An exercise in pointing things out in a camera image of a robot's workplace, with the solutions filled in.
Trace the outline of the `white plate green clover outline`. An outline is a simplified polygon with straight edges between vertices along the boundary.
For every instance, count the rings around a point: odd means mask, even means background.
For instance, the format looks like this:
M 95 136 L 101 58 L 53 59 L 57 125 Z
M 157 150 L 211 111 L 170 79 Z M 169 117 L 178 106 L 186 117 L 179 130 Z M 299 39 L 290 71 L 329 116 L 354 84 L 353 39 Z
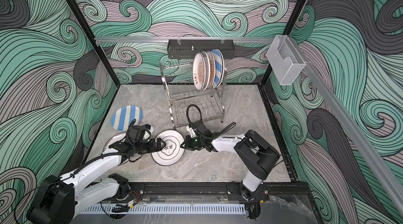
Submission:
M 154 162 L 161 166 L 171 166 L 178 162 L 184 154 L 184 149 L 181 148 L 184 138 L 181 133 L 175 130 L 166 130 L 160 133 L 157 138 L 165 143 L 165 147 L 161 151 L 151 154 Z

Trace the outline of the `white plate red characters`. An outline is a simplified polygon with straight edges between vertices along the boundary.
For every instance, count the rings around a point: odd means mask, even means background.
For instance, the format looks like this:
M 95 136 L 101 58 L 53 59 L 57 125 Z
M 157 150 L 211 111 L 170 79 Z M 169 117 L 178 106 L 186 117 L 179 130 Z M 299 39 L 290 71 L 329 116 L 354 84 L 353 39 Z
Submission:
M 112 137 L 105 144 L 101 155 L 105 156 L 106 159 L 116 161 L 116 166 L 120 166 L 128 162 L 132 151 L 132 145 L 126 140 L 126 132 L 122 132 Z

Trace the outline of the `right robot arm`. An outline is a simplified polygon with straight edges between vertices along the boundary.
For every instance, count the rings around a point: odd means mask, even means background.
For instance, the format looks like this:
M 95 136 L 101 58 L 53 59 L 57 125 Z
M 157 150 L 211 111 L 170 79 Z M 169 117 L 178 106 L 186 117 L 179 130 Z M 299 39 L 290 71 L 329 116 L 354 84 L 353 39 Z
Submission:
M 280 159 L 280 153 L 254 130 L 245 134 L 227 135 L 236 126 L 230 123 L 220 132 L 211 132 L 203 121 L 190 122 L 181 148 L 190 151 L 236 153 L 248 172 L 240 184 L 240 194 L 245 200 L 256 198 L 257 189 L 267 179 Z

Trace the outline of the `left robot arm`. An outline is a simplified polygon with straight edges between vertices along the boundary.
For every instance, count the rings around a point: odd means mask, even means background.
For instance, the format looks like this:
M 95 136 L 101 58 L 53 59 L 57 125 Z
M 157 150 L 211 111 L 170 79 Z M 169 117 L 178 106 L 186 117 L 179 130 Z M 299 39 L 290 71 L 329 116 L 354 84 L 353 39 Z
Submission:
M 155 153 L 165 148 L 161 138 L 151 138 L 153 128 L 130 126 L 123 139 L 108 145 L 99 156 L 60 177 L 47 177 L 28 209 L 27 219 L 34 224 L 68 224 L 88 207 L 108 198 L 125 200 L 128 179 L 112 174 L 102 182 L 94 180 L 136 154 Z

